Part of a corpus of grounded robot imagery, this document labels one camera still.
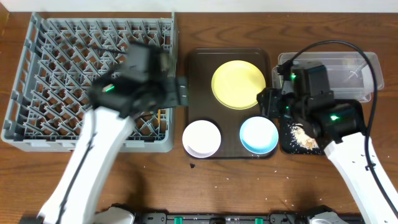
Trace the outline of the yellow round plate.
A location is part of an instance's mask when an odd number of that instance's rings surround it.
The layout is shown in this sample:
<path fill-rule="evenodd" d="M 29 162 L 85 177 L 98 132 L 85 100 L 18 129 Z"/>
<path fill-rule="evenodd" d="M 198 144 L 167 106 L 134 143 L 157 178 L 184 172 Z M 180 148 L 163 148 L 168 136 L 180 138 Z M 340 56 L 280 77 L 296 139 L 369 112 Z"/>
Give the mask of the yellow round plate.
<path fill-rule="evenodd" d="M 266 87 L 262 72 L 252 63 L 232 60 L 220 65 L 211 79 L 215 98 L 227 108 L 246 110 L 257 105 L 257 94 Z"/>

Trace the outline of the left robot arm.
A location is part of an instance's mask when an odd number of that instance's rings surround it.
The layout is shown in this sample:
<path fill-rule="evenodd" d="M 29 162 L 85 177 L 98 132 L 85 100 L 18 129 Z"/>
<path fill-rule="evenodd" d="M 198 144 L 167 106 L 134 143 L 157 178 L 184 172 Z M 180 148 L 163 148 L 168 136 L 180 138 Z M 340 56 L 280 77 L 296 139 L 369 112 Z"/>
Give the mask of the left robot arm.
<path fill-rule="evenodd" d="M 96 207 L 123 142 L 143 112 L 188 104 L 187 81 L 169 77 L 171 58 L 156 45 L 130 42 L 125 61 L 95 79 L 88 90 L 75 150 L 50 198 L 37 216 L 20 223 L 134 223 L 124 205 Z"/>

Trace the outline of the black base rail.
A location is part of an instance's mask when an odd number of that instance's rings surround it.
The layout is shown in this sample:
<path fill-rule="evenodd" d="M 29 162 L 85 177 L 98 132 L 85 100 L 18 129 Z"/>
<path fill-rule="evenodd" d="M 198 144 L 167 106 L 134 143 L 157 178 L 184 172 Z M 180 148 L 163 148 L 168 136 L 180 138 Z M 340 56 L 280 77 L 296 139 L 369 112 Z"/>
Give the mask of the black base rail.
<path fill-rule="evenodd" d="M 364 223 L 360 215 L 338 215 L 324 205 L 305 213 L 270 212 L 264 215 L 239 214 L 168 214 L 138 213 L 115 203 L 94 216 L 94 223 L 132 224 L 296 224 L 296 223 Z"/>

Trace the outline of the food scraps pile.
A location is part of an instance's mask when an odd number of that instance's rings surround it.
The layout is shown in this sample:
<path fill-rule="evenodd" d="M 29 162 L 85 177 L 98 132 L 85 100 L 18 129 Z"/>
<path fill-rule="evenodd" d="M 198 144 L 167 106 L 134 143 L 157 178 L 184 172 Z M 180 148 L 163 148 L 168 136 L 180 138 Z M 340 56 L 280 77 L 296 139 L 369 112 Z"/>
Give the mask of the food scraps pile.
<path fill-rule="evenodd" d="M 319 149 L 316 140 L 305 134 L 301 124 L 289 124 L 288 128 L 290 130 L 290 134 L 292 135 L 292 140 L 290 143 L 291 146 L 310 151 Z"/>

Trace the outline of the light blue bowl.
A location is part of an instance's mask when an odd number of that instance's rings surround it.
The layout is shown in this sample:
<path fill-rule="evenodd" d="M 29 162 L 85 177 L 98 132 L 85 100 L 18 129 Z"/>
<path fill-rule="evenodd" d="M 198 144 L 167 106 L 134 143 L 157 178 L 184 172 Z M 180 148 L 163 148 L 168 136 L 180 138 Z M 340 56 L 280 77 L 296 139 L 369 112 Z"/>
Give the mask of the light blue bowl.
<path fill-rule="evenodd" d="M 268 154 L 279 141 L 276 125 L 262 116 L 253 116 L 241 125 L 239 130 L 241 144 L 253 154 Z"/>

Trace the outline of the black waste tray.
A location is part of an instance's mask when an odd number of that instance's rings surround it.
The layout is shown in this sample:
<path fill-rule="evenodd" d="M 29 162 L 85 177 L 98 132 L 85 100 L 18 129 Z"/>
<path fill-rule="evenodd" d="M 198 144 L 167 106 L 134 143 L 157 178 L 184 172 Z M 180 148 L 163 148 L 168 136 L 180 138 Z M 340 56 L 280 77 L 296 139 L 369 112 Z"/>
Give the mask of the black waste tray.
<path fill-rule="evenodd" d="M 331 142 L 341 143 L 345 136 L 364 134 L 363 108 L 356 100 L 336 100 L 335 105 L 309 117 L 309 122 L 298 118 L 281 117 L 280 143 L 288 154 L 319 154 Z"/>

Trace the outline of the grey plastic dishwasher rack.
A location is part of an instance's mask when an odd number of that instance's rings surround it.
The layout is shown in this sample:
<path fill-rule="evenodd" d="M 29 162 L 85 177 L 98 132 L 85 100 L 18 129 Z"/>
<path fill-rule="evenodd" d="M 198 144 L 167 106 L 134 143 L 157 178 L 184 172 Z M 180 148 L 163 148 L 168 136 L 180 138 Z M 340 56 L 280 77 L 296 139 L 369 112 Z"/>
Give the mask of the grey plastic dishwasher rack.
<path fill-rule="evenodd" d="M 30 17 L 1 139 L 27 152 L 74 149 L 95 78 L 124 60 L 128 43 L 178 55 L 178 25 L 169 18 Z"/>

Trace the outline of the dark brown serving tray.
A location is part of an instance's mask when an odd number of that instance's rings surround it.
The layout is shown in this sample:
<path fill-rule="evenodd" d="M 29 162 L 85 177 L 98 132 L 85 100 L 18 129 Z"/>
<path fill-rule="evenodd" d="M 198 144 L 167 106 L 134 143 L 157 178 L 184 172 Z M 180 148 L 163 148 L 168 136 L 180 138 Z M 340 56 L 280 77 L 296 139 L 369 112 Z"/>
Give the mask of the dark brown serving tray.
<path fill-rule="evenodd" d="M 246 110 L 234 110 L 222 105 L 211 90 L 211 78 L 216 69 L 232 60 L 244 60 L 255 65 L 264 75 L 266 85 L 272 87 L 268 53 L 260 48 L 201 48 L 192 50 L 186 60 L 188 75 L 187 123 L 207 120 L 221 133 L 219 149 L 210 159 L 268 159 L 277 148 L 267 154 L 249 152 L 241 143 L 239 130 L 250 117 L 261 114 L 258 105 Z"/>

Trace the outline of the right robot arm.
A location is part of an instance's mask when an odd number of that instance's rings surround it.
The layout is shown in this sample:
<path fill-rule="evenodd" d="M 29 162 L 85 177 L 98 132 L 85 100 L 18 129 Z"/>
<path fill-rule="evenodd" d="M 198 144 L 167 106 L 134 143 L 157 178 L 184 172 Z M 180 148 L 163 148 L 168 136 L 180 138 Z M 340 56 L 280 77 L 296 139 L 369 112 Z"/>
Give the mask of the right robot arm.
<path fill-rule="evenodd" d="M 375 153 L 363 109 L 356 100 L 337 100 L 321 62 L 277 67 L 282 88 L 257 95 L 261 113 L 302 125 L 345 181 L 365 223 L 397 223 L 397 190 Z"/>

